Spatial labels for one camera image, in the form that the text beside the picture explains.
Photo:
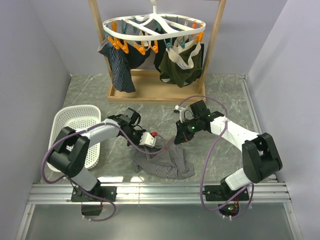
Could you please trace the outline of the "grey striped boxer underwear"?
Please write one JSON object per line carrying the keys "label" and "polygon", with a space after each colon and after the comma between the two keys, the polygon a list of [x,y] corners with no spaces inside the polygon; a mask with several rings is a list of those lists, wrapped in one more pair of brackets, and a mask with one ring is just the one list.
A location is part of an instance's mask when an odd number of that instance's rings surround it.
{"label": "grey striped boxer underwear", "polygon": [[195,174],[193,163],[186,161],[181,144],[175,144],[175,136],[166,141],[165,149],[157,154],[163,144],[158,139],[154,147],[140,146],[143,152],[132,147],[130,157],[135,172],[144,171],[149,175],[162,179],[182,180]]}

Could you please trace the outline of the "white round clip hanger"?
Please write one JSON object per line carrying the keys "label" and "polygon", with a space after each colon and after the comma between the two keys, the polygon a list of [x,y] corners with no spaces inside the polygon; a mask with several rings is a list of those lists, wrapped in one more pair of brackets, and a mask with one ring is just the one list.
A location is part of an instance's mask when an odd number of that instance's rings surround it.
{"label": "white round clip hanger", "polygon": [[102,23],[108,37],[126,41],[157,41],[191,36],[204,32],[202,20],[171,13],[159,13],[153,0],[152,12],[148,14],[120,16]]}

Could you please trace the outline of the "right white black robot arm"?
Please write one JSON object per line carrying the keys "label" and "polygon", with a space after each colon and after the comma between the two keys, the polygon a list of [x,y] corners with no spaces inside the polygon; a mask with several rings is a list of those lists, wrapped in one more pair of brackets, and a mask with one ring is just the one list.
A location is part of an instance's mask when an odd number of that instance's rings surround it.
{"label": "right white black robot arm", "polygon": [[174,112],[179,114],[176,122],[176,145],[189,142],[196,133],[207,131],[220,136],[242,154],[242,168],[223,178],[220,185],[205,185],[202,194],[208,202],[227,200],[247,201],[249,184],[257,184],[280,171],[283,163],[273,137],[250,131],[230,121],[219,111],[211,112],[203,100],[188,108],[176,105]]}

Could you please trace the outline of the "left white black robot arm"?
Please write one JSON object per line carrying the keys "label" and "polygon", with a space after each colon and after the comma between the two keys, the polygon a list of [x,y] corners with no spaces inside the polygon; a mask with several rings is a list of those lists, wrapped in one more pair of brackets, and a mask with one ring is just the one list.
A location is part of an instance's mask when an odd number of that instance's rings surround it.
{"label": "left white black robot arm", "polygon": [[111,115],[87,129],[76,131],[64,127],[46,154],[46,162],[62,172],[73,185],[73,202],[116,200],[117,188],[104,187],[85,167],[89,148],[103,141],[124,137],[132,146],[155,145],[155,138],[142,127],[136,128],[141,116],[128,108],[123,114]]}

